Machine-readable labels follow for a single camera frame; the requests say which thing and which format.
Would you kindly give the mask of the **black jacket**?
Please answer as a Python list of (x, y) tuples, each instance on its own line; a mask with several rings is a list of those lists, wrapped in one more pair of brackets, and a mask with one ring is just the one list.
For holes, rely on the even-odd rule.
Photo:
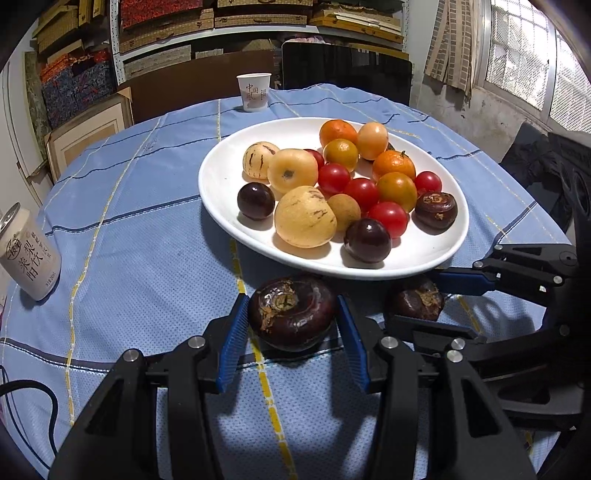
[(513, 144), (504, 155), (501, 166), (567, 232), (572, 209), (563, 191), (557, 170), (557, 157), (548, 136), (523, 122)]

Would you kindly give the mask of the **black chair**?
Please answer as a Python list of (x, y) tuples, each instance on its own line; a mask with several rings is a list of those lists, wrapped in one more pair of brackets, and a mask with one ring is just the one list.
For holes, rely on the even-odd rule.
[(349, 46), (285, 42), (281, 65), (284, 89), (327, 83), (410, 104), (413, 67), (406, 59)]

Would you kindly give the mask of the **hanging checked cloth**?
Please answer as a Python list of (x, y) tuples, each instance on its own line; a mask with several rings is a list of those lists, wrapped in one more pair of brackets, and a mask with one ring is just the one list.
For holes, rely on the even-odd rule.
[(474, 2), (440, 0), (424, 73), (472, 96)]

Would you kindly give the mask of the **large orange tomato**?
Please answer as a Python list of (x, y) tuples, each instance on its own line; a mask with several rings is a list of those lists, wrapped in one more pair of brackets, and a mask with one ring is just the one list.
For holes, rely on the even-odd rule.
[(380, 178), (377, 183), (380, 199), (400, 205), (407, 213), (411, 213), (417, 203), (418, 192), (414, 181), (404, 173), (390, 172)]

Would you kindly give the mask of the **dark purple plum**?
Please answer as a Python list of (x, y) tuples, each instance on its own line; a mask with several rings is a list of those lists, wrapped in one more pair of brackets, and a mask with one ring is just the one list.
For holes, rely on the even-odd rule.
[(380, 263), (390, 254), (392, 240), (382, 223), (363, 218), (346, 228), (344, 246), (353, 258), (365, 263)]
[(276, 198), (266, 184), (249, 182), (238, 191), (238, 209), (252, 220), (264, 220), (273, 213)]

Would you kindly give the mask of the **large dark water chestnut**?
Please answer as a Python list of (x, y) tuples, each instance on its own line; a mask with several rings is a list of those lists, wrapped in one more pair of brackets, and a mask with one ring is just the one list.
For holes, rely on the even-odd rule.
[(249, 299), (249, 326), (276, 350), (297, 353), (325, 338), (335, 318), (335, 293), (315, 276), (266, 282)]

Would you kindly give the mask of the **small yellow fruit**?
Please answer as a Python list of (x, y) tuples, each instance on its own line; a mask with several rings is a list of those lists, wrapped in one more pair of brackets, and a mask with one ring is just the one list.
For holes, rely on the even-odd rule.
[(361, 209), (352, 197), (344, 193), (332, 195), (328, 199), (329, 207), (337, 219), (337, 231), (345, 232), (349, 225), (362, 218)]

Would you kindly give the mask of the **brown wooden board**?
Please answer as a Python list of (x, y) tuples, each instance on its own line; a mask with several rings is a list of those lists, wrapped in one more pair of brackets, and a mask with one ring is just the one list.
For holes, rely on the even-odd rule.
[(270, 50), (235, 52), (161, 68), (120, 88), (130, 90), (133, 118), (139, 123), (193, 104), (238, 96), (238, 75), (271, 71)]

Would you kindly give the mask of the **framed picture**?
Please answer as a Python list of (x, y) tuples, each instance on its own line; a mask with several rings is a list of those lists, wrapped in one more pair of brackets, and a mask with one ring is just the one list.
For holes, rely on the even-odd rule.
[(52, 181), (88, 146), (133, 124), (131, 88), (126, 87), (50, 132), (45, 147)]

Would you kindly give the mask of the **white beverage can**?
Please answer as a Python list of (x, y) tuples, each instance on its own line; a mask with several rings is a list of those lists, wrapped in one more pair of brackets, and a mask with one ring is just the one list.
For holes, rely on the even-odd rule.
[(60, 276), (58, 250), (19, 202), (1, 219), (1, 265), (35, 301), (43, 300)]

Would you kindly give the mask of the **barred window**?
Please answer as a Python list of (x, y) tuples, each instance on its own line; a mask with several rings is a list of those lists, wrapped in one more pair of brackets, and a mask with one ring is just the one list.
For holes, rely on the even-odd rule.
[(529, 1), (476, 1), (475, 83), (548, 127), (590, 132), (590, 81)]

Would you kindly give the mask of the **orange tangerine back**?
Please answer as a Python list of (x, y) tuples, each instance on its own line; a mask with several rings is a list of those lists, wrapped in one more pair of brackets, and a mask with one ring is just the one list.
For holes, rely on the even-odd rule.
[(345, 139), (353, 144), (358, 142), (358, 132), (349, 122), (342, 119), (332, 119), (322, 124), (320, 129), (320, 142), (322, 147), (332, 140)]

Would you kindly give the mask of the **tan pepino melon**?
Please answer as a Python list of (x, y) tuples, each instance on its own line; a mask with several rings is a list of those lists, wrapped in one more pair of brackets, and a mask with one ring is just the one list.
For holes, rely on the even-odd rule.
[(356, 148), (363, 159), (376, 160), (389, 145), (389, 133), (386, 127), (378, 122), (366, 123), (358, 132)]

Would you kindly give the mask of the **large yellow pepino melon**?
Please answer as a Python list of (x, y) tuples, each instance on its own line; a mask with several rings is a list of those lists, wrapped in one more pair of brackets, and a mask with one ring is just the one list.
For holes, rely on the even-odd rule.
[(301, 186), (280, 198), (274, 211), (274, 229), (284, 242), (301, 249), (323, 246), (337, 232), (337, 218), (322, 192)]

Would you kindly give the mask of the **white oval plate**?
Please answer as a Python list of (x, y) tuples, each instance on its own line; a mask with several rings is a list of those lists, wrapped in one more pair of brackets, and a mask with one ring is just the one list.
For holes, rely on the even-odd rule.
[(337, 277), (407, 277), (450, 260), (470, 214), (453, 175), (381, 125), (267, 121), (209, 152), (198, 172), (207, 212), (250, 249)]

